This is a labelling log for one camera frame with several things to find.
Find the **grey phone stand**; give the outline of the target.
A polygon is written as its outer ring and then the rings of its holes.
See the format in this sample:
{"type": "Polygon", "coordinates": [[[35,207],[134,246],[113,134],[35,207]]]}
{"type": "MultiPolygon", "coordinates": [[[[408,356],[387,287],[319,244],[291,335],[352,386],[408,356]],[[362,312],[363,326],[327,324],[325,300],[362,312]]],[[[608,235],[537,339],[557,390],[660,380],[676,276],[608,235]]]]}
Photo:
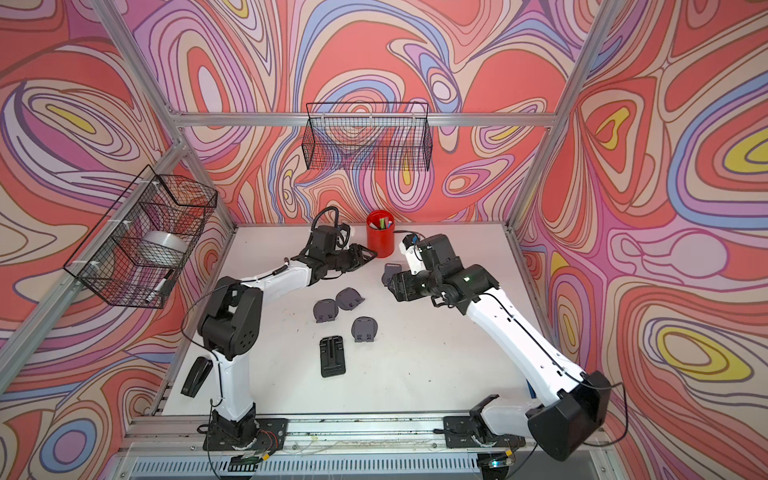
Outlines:
{"type": "Polygon", "coordinates": [[[340,310],[352,311],[360,306],[365,299],[361,294],[352,287],[347,287],[341,290],[335,297],[336,305],[340,310]]]}
{"type": "Polygon", "coordinates": [[[368,316],[356,318],[351,327],[351,334],[356,343],[371,343],[378,333],[378,322],[368,316]]]}
{"type": "Polygon", "coordinates": [[[318,300],[312,309],[313,317],[316,323],[326,323],[334,321],[339,314],[339,307],[334,299],[318,300]]]}
{"type": "Polygon", "coordinates": [[[384,266],[384,272],[381,277],[381,282],[384,286],[388,286],[392,278],[403,271],[403,265],[401,263],[386,263],[384,266]]]}

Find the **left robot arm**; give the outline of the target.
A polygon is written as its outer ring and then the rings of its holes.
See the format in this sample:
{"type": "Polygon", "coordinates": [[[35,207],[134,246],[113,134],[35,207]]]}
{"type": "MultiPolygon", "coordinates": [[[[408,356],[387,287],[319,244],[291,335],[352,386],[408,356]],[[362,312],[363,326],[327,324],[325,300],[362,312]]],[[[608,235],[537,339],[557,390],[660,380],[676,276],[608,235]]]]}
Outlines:
{"type": "Polygon", "coordinates": [[[209,400],[205,450],[246,450],[258,444],[261,434],[271,450],[282,448],[277,435],[259,425],[255,401],[246,385],[247,355],[258,339],[263,307],[290,292],[328,280],[330,271],[341,275],[354,272],[378,257],[375,251],[350,241],[351,227],[339,221],[336,207],[321,211],[326,213],[334,215],[333,223],[320,225],[322,215],[317,215],[305,246],[280,267],[253,278],[223,276],[203,296],[207,303],[197,334],[205,353],[195,359],[181,393],[193,398],[209,377],[214,379],[216,394],[209,400]]]}

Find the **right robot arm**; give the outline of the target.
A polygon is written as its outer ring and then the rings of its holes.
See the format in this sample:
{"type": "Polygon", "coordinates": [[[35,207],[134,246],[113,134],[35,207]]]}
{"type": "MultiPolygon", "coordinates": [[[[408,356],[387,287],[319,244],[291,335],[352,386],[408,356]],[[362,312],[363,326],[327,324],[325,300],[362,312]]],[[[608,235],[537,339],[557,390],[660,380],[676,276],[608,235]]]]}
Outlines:
{"type": "Polygon", "coordinates": [[[499,281],[479,264],[466,266],[444,234],[407,234],[399,245],[408,268],[388,289],[399,302],[429,299],[457,310],[489,335],[524,375],[535,395],[504,405],[498,395],[479,406],[480,425],[493,435],[530,436],[564,461],[588,444],[607,418],[616,384],[566,358],[520,313],[499,281]]]}

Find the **black rectangular phone holder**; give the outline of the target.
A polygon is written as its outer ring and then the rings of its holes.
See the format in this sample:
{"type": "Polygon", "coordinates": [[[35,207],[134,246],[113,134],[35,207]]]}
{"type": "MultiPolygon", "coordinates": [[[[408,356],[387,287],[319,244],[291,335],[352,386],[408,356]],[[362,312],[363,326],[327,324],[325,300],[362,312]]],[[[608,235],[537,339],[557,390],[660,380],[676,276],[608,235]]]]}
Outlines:
{"type": "Polygon", "coordinates": [[[341,376],[346,373],[343,338],[324,337],[319,341],[320,373],[322,378],[341,376]]]}

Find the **red pen cup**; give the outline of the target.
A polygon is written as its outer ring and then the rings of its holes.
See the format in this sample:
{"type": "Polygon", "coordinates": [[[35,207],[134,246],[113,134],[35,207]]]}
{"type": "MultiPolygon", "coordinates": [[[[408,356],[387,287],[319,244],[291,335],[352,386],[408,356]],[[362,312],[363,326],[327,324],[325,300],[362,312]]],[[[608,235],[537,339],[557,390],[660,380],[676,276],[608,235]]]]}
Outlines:
{"type": "Polygon", "coordinates": [[[389,257],[395,248],[395,219],[385,210],[374,210],[366,219],[366,246],[378,253],[378,258],[389,257]],[[389,226],[386,230],[380,230],[379,220],[385,218],[389,226]]]}

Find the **black stapler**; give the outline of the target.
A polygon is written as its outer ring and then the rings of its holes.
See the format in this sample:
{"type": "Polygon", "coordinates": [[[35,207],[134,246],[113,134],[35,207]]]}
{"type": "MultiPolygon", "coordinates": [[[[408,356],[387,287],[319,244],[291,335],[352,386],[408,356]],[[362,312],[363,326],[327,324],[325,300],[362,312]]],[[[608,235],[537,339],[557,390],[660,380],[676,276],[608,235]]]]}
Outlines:
{"type": "Polygon", "coordinates": [[[206,381],[212,367],[213,362],[209,358],[198,356],[192,363],[184,380],[181,394],[189,398],[194,398],[206,381]]]}

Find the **silver tape roll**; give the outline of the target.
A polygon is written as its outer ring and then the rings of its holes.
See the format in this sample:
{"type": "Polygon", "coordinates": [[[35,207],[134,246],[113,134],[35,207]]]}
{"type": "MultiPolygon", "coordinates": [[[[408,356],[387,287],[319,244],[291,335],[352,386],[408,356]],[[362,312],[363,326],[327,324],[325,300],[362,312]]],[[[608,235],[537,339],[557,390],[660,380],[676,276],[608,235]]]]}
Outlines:
{"type": "Polygon", "coordinates": [[[138,255],[149,266],[176,268],[187,248],[188,244],[177,235],[152,230],[140,241],[138,255]]]}

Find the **black marker in basket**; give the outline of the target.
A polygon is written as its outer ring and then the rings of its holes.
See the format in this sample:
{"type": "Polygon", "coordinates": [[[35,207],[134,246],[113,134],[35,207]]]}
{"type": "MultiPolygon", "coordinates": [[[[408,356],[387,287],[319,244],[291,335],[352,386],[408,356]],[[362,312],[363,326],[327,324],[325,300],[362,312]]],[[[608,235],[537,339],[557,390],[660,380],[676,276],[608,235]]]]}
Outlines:
{"type": "Polygon", "coordinates": [[[153,287],[153,289],[145,298],[145,301],[147,303],[152,303],[157,298],[160,298],[162,296],[162,292],[163,292],[163,288],[165,287],[165,284],[171,279],[173,275],[174,275],[174,270],[169,269],[166,272],[166,274],[159,280],[159,282],[153,287]]]}

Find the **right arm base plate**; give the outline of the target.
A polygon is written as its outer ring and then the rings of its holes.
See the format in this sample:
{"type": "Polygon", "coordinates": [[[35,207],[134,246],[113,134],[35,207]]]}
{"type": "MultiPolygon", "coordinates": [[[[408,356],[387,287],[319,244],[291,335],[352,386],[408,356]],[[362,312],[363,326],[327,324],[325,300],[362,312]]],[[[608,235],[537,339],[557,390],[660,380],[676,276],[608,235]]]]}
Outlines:
{"type": "Polygon", "coordinates": [[[515,451],[526,445],[524,437],[494,434],[482,420],[470,415],[444,416],[442,422],[440,431],[450,449],[507,448],[515,451]]]}

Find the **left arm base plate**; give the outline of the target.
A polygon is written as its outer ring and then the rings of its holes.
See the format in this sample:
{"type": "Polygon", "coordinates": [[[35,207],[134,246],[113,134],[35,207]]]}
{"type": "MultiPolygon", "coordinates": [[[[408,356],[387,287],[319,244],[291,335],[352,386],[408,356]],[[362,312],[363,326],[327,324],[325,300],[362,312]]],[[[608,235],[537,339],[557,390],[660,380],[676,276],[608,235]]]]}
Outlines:
{"type": "Polygon", "coordinates": [[[244,418],[233,422],[214,418],[203,443],[205,451],[256,451],[274,453],[285,444],[287,418],[244,418]]]}

